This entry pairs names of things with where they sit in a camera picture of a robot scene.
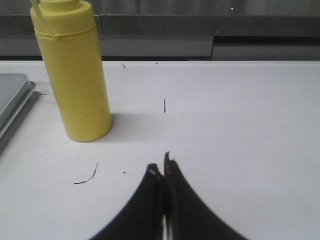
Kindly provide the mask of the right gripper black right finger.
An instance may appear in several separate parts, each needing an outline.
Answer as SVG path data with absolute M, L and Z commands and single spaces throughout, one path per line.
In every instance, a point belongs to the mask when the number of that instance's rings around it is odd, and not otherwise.
M 164 155 L 165 220 L 169 240 L 244 240 L 192 189 L 178 163 Z

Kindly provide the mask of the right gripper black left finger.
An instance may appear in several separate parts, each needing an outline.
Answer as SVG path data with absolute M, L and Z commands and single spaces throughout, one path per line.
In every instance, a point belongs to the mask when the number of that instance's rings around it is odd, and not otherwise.
M 161 240 L 163 238 L 165 180 L 155 163 L 126 205 L 93 240 Z

